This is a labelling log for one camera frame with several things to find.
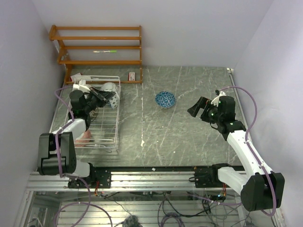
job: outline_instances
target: small box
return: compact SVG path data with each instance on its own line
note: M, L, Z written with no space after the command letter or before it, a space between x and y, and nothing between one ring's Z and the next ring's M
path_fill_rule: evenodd
M135 81L134 72L128 73L128 81Z
M72 81L72 82L75 82L75 77L76 76L82 76L82 73L77 73L77 74L75 74L75 75L72 75L71 77L70 77L70 81Z

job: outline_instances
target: metal track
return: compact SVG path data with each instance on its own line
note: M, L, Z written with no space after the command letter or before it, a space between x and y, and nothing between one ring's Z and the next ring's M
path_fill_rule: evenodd
M195 189L195 183L189 178L194 172L112 172L111 188L100 191L107 192L135 192L135 191L190 191ZM67 188L69 178L59 176L41 176L38 172L30 175L27 190L62 192L82 191L87 189ZM220 190L221 188L207 188L207 190Z

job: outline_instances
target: white wall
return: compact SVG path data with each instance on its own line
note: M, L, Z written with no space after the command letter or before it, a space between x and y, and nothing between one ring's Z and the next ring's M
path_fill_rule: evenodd
M143 27L143 63L233 68L273 0L33 0L45 26Z
M254 145L285 177L282 207L290 227L302 226L303 2L275 0L235 68L235 83L258 105ZM248 120L253 104L241 94Z
M30 0L0 7L0 225L13 226L39 135L48 132L62 84L56 50Z

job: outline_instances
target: metal frame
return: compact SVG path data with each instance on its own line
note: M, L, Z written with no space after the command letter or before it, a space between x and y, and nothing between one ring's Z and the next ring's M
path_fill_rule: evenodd
M102 84L100 82L116 83L118 96L121 97L121 81L119 76L75 76L74 80L77 84L81 79L90 82L90 85L100 89ZM75 142L76 149L109 149L110 151L117 151L118 147L118 123L119 123L119 109L112 109L110 104L106 104L103 108L98 108L98 113L94 113L89 127L92 137L85 140L85 142ZM69 120L69 111L66 112L65 124Z
M150 191L191 191L195 187L189 178L194 172L111 172L111 187L99 188L103 192L150 192ZM86 188L71 189L67 187L69 178L59 176L41 176L38 172L30 175L28 191L42 192L87 192ZM221 190L221 187L207 190Z
M227 69L228 74L231 78L232 84L234 85L232 79L232 70ZM236 99L238 103L239 97L237 91ZM243 117L243 121L245 126L247 123L245 121L243 110L240 106L240 111ZM146 171L137 171L135 167L120 167L115 170L111 170L112 174L112 183L111 187L108 189L99 189L104 192L150 192L150 191L192 191L195 189L195 183L190 182L188 179L194 176L194 171L178 171L177 169L181 168L181 166L176 167L175 171L165 171L165 167L161 167L160 170L146 170ZM28 184L26 187L25 194L23 196L21 206L18 212L18 216L16 218L15 226L16 227L24 227L26 226L26 221L29 216L29 211L32 208L33 201L35 198L35 192L75 192L77 193L77 198L79 198L80 194L83 194L86 197L85 193L87 189L69 189L67 187L69 179L68 178L60 178L59 176L41 176L38 172L34 172L30 175ZM214 188L200 188L198 190L208 190L208 191L220 191L221 187ZM281 209L276 210L276 214L273 217L276 221L276 227L286 227L284 216Z

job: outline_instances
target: green marker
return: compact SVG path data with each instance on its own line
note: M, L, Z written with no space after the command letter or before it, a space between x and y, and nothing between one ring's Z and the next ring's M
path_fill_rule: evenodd
M117 50L111 50L111 51L93 51L94 53L117 53Z

